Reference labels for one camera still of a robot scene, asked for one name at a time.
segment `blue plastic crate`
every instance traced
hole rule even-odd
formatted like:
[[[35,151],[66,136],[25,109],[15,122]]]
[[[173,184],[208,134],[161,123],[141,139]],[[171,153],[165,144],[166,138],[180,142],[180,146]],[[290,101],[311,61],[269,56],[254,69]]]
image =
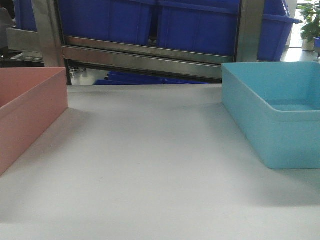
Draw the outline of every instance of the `blue plastic crate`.
[[[14,0],[16,28],[37,31],[31,0]]]
[[[233,56],[238,12],[210,6],[159,1],[157,45],[162,48]],[[293,23],[286,16],[263,15],[258,59],[280,61]]]
[[[161,84],[163,84],[163,80],[161,77],[132,74],[132,73],[125,73],[125,72],[117,72],[117,71],[109,72],[108,80],[116,81],[116,82],[131,83],[133,85],[161,85]]]
[[[314,38],[314,47],[320,48],[320,36]]]
[[[129,81],[114,81],[114,80],[107,80],[107,79],[98,79],[93,84],[94,86],[105,86],[105,85],[137,85],[135,83]]]
[[[159,1],[157,45],[161,48],[231,56],[234,54],[235,10]]]
[[[176,2],[182,4],[200,5],[214,8],[236,9],[238,10],[239,0],[164,0],[167,2]],[[289,8],[286,0],[265,0],[264,1],[264,14],[290,16]]]
[[[146,45],[156,0],[59,0],[67,36]]]
[[[320,64],[222,64],[222,101],[266,166],[320,168]]]
[[[163,84],[174,85],[174,84],[208,84],[208,83],[202,82],[202,81],[192,81],[192,80],[175,79],[175,78],[163,78]]]

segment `plastic tray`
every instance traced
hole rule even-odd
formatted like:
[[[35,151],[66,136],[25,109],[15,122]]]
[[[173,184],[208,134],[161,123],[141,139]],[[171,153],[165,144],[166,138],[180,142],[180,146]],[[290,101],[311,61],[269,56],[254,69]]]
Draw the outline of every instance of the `plastic tray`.
[[[238,12],[204,5],[159,1],[157,45],[162,48],[232,56]],[[293,23],[286,16],[263,15],[258,59],[280,61]]]
[[[108,80],[123,82],[130,85],[163,84],[163,80],[157,76],[148,76],[148,75],[132,74],[132,73],[125,73],[125,72],[117,72],[117,71],[109,72]]]
[[[14,0],[16,28],[37,31],[31,0]]]
[[[222,64],[222,101],[266,166],[320,168],[320,64]]]
[[[156,0],[59,0],[68,36],[147,45]]]
[[[0,68],[0,175],[68,107],[65,68]]]

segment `white table surface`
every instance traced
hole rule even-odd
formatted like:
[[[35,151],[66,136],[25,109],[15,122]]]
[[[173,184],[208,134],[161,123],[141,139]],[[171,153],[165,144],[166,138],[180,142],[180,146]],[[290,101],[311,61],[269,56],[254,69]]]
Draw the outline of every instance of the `white table surface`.
[[[0,240],[320,239],[320,169],[265,167],[220,85],[68,90],[0,177]]]

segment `metal shelf rack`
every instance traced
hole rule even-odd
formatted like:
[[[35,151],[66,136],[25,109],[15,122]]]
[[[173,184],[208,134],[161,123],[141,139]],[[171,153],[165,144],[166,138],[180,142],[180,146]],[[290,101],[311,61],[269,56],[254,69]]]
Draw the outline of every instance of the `metal shelf rack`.
[[[77,65],[221,83],[222,63],[257,61],[264,3],[240,0],[234,56],[65,36],[57,0],[32,0],[37,32],[10,28],[8,44],[23,51],[18,58],[44,62],[46,67]]]

